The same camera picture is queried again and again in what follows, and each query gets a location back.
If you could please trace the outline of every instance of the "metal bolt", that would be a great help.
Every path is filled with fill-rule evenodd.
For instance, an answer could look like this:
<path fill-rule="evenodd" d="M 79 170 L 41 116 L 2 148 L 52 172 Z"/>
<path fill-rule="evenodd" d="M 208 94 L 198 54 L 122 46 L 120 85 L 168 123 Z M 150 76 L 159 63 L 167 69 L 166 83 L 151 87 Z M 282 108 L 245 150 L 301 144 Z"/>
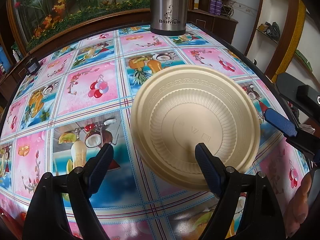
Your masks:
<path fill-rule="evenodd" d="M 266 174 L 263 171 L 259 171 L 258 175 L 262 178 L 264 178 L 266 176 Z"/>
<path fill-rule="evenodd" d="M 233 173 L 233 172 L 235 171 L 235 168 L 234 168 L 234 167 L 231 167 L 231 166 L 228 166 L 228 167 L 226 167 L 226 171 L 227 171 L 228 173 Z"/>
<path fill-rule="evenodd" d="M 43 177 L 44 177 L 45 179 L 50 178 L 50 176 L 51 176 L 51 173 L 50 173 L 50 172 L 46 172 L 45 174 L 43 174 Z"/>
<path fill-rule="evenodd" d="M 81 173 L 82 170 L 83 170 L 82 167 L 76 167 L 76 168 L 75 168 L 75 173 Z"/>

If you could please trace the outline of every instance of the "tablecloth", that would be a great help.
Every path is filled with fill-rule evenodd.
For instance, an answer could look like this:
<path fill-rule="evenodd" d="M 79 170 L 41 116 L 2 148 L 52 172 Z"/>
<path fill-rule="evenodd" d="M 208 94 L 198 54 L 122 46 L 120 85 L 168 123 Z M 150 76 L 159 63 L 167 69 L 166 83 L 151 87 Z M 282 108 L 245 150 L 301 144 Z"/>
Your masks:
<path fill-rule="evenodd" d="M 90 201 L 110 239 L 198 239 L 218 200 L 158 178 L 141 161 L 130 135 L 134 96 L 157 67 L 209 67 L 246 91 L 261 128 L 259 151 L 247 173 L 267 174 L 282 212 L 308 172 L 304 156 L 263 118 L 268 107 L 285 115 L 272 93 L 233 52 L 193 24 L 177 37 L 155 35 L 149 25 L 100 33 L 40 64 L 20 85 L 0 139 L 0 206 L 21 224 L 41 176 L 72 170 L 77 149 L 85 148 L 86 160 L 95 156 L 102 137 L 115 154 Z M 80 236 L 68 195 L 63 199 L 72 232 Z M 245 193 L 229 235 L 239 225 L 244 202 Z"/>

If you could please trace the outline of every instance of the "person's hand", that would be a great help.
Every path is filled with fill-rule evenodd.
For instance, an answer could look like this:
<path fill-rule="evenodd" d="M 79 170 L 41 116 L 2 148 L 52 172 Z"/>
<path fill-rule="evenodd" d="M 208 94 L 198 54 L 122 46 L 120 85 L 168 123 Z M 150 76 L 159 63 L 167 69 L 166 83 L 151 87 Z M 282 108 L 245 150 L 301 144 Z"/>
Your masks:
<path fill-rule="evenodd" d="M 311 187 L 311 175 L 308 172 L 301 181 L 300 187 L 290 200 L 284 213 L 284 227 L 287 237 L 291 237 L 300 228 L 308 215 L 308 191 Z"/>

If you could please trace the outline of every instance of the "aquarium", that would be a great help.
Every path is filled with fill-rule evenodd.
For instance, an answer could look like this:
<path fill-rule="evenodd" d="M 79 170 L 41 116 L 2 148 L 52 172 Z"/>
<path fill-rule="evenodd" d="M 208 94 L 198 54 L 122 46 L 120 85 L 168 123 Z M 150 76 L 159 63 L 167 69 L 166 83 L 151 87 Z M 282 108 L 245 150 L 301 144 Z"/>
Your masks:
<path fill-rule="evenodd" d="M 107 14 L 150 7 L 149 0 L 11 0 L 27 50 L 74 25 Z"/>

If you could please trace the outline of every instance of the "beige bowl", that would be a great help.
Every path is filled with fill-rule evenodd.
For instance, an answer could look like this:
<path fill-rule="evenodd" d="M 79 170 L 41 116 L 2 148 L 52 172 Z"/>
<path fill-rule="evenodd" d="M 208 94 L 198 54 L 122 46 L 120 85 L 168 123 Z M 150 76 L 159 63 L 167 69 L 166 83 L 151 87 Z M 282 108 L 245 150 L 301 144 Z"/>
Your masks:
<path fill-rule="evenodd" d="M 239 172 L 249 169 L 259 148 L 259 120 L 247 94 L 224 74 L 197 65 L 150 77 L 134 99 L 130 123 L 146 165 L 189 190 L 209 190 L 195 159 L 198 143 Z"/>

